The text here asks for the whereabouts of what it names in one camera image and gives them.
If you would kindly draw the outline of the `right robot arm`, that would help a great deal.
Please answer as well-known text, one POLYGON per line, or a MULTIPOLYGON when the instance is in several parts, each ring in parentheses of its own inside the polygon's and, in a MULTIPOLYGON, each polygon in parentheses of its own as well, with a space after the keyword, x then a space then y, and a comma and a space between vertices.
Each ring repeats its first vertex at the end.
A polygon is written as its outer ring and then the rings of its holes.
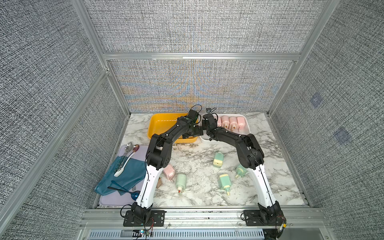
POLYGON ((239 162, 248 170, 256 188, 261 223, 285 227, 287 220, 270 187, 264 166, 265 155, 256 137, 252 134, 236 134, 219 127, 213 114, 203 115, 202 127, 211 140, 224 142, 236 148, 239 162))

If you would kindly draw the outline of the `green sharpener lower left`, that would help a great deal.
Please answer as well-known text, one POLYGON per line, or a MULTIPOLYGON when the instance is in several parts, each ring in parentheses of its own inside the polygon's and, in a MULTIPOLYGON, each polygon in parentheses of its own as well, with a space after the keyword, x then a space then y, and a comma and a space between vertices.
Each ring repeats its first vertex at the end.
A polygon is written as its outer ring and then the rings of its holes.
POLYGON ((187 176, 184 174, 177 174, 176 187, 180 195, 186 189, 186 185, 187 185, 187 176))

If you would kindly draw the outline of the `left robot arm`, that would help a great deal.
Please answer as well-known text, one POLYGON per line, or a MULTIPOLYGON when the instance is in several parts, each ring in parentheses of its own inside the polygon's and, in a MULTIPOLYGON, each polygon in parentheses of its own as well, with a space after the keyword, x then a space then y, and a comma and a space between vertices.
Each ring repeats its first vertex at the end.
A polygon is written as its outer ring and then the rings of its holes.
POLYGON ((132 205, 133 208, 140 208, 148 211, 154 203, 154 194, 158 179, 163 168, 169 165, 172 155, 173 144, 182 135, 188 137, 197 136, 194 134, 194 127, 197 124, 199 113, 192 111, 185 116, 177 118, 176 123, 164 133, 154 134, 146 153, 146 175, 141 192, 132 205))

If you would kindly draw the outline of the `red spoon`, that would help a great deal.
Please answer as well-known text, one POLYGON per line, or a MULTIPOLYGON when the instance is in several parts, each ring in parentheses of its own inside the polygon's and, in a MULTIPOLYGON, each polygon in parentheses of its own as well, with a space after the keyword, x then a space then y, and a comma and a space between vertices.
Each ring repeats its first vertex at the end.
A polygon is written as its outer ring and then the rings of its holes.
POLYGON ((137 152, 139 148, 140 148, 140 145, 134 145, 132 149, 133 153, 137 152))

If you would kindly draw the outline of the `small brown jar black lid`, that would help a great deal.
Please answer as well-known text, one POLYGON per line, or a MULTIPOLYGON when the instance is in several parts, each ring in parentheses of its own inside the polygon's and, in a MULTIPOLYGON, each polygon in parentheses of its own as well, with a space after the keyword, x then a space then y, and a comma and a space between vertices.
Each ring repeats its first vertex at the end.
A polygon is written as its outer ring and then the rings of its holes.
POLYGON ((156 185, 156 188, 160 188, 161 186, 163 185, 163 181, 161 178, 158 179, 158 182, 157 182, 157 185, 156 185))

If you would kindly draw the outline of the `green sharpener right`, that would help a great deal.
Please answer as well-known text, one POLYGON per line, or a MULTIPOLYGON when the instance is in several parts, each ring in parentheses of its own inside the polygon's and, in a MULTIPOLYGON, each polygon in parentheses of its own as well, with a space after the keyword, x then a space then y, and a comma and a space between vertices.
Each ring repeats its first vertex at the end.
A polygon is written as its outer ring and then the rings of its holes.
POLYGON ((243 167, 242 165, 238 165, 236 168, 235 178, 236 179, 242 178, 247 174, 247 172, 248 170, 245 167, 243 167))

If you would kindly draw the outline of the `white plastic storage box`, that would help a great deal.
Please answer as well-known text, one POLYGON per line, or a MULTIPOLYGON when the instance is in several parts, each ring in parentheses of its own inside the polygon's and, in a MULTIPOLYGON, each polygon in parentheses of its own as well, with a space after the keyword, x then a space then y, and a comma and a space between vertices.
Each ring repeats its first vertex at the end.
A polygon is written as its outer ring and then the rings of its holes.
MULTIPOLYGON (((228 114, 228 113, 225 113, 225 114, 218 114, 219 117, 221 116, 228 116, 229 118, 230 117, 244 117, 246 119, 246 126, 243 130, 234 130, 233 132, 236 133, 236 134, 241 134, 241 135, 248 135, 251 133, 251 130, 250 130, 250 126, 248 124, 248 121, 247 121, 247 118, 244 116, 244 115, 241 115, 241 114, 228 114)), ((207 144, 210 144, 210 137, 206 134, 206 131, 203 130, 203 135, 200 136, 200 140, 202 141, 202 143, 207 143, 207 144)))

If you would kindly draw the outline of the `teal cloth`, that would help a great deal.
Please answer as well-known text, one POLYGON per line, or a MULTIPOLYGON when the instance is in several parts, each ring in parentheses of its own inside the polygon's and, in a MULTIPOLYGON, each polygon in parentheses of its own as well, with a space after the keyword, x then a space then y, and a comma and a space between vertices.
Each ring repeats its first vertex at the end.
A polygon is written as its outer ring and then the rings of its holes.
POLYGON ((124 172, 119 177, 114 177, 115 172, 119 169, 119 163, 120 157, 118 156, 94 188, 95 193, 102 196, 111 194, 114 190, 108 189, 108 186, 128 191, 145 178, 144 161, 136 160, 133 157, 128 161, 124 172))

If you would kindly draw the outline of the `pink pencil sharpener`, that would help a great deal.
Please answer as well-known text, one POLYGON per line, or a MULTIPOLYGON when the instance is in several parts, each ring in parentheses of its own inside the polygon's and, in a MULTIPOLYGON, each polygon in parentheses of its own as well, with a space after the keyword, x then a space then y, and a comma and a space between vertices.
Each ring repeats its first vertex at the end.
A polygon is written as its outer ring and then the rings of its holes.
POLYGON ((244 117, 237 117, 238 130, 243 130, 246 126, 246 119, 244 117))

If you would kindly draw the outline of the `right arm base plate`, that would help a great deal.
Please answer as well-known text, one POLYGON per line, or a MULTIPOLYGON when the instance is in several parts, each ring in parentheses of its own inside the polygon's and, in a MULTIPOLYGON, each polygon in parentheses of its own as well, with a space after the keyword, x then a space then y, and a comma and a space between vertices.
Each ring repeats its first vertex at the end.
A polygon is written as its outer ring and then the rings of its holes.
POLYGON ((287 221, 283 215, 268 213, 264 210, 244 210, 241 219, 247 226, 285 226, 287 221))

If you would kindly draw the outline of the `blue round object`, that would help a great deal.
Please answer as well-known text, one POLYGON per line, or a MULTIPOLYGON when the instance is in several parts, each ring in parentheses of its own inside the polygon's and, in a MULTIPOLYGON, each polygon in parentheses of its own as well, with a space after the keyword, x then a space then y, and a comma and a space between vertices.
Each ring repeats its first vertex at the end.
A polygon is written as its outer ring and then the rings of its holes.
POLYGON ((130 192, 132 200, 136 201, 140 195, 140 191, 130 192))

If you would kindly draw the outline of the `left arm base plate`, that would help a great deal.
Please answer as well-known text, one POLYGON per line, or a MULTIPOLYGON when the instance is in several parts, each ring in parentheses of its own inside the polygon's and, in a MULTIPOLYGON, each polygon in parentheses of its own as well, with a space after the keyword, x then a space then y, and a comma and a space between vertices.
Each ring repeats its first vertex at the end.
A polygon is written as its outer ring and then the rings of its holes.
POLYGON ((150 211, 145 214, 127 211, 124 217, 124 227, 163 227, 166 211, 150 211))

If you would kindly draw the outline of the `yellow plastic storage box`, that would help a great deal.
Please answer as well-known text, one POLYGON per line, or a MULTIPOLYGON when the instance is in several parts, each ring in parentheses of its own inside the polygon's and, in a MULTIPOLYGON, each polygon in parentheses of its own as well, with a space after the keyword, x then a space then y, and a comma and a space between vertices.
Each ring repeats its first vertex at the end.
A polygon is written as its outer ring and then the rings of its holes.
MULTIPOLYGON (((149 123, 148 129, 148 138, 151 139, 154 134, 160 135, 169 130, 177 122, 177 118, 186 116, 187 113, 159 113, 154 114, 149 123)), ((183 139, 183 136, 180 136, 175 143, 176 144, 186 144, 194 143, 198 137, 183 139)))

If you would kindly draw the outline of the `aluminium front rail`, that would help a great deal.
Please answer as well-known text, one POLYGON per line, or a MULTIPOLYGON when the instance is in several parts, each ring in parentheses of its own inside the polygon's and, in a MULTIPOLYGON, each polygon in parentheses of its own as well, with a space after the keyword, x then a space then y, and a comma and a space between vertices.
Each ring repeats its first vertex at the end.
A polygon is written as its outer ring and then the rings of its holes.
MULTIPOLYGON (((163 226, 125 227, 118 209, 87 210, 77 240, 261 240, 273 226, 247 226, 244 211, 250 207, 163 208, 163 226)), ((335 240, 322 209, 283 206, 287 220, 282 240, 335 240)))

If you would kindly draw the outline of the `green sharpener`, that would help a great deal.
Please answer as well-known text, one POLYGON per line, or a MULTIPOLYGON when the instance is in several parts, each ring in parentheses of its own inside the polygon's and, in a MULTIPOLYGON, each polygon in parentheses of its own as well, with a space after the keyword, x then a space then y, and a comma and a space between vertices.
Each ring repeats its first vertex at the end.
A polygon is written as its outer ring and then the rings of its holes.
POLYGON ((230 195, 232 182, 228 174, 222 174, 219 176, 219 189, 225 191, 227 195, 230 195))
POLYGON ((236 179, 242 178, 247 174, 247 172, 248 170, 245 167, 243 167, 242 165, 238 165, 236 168, 235 178, 236 179))
POLYGON ((221 168, 224 162, 224 154, 217 152, 215 153, 215 157, 213 160, 213 166, 217 168, 221 168))
POLYGON ((177 174, 176 187, 180 195, 186 189, 186 185, 187 185, 187 176, 184 174, 177 174))

